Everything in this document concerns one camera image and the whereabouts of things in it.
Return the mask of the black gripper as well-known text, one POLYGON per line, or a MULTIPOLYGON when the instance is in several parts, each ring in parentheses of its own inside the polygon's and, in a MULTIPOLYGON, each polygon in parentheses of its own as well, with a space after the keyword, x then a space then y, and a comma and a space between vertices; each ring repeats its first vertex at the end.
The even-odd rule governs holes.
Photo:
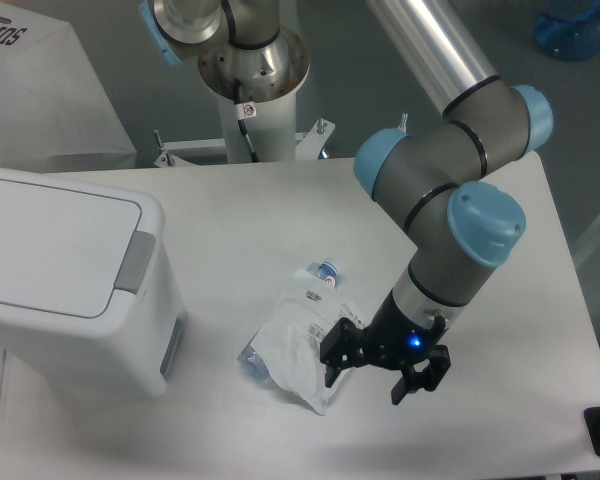
POLYGON ((391 390, 393 405, 420 389, 435 391, 451 367, 449 350, 438 342, 446 331, 446 318, 436 313, 419 325, 398 307, 390 292, 369 326, 358 328, 340 318, 320 343, 319 359, 326 366, 324 384, 331 388, 343 370, 366 364, 401 370, 391 390), (428 364, 417 371, 413 365, 428 364))

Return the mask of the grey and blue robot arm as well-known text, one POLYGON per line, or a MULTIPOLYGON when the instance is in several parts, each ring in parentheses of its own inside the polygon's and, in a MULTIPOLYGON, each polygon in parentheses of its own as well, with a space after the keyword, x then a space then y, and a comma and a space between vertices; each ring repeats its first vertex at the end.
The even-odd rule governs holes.
MULTIPOLYGON (((452 322, 509 257, 526 229, 521 206, 486 177, 549 138, 551 107, 538 90, 510 87, 445 1, 373 1, 370 9, 439 110, 422 139, 381 130, 359 148, 354 175, 416 251, 370 324, 340 319, 320 344, 321 382, 350 368, 400 373, 391 399, 433 391, 449 370, 441 342, 452 322)), ((226 106, 228 156, 270 157, 293 125, 255 119, 295 94, 308 74, 299 37, 275 1, 144 1, 141 16, 166 61, 196 58, 226 106)))

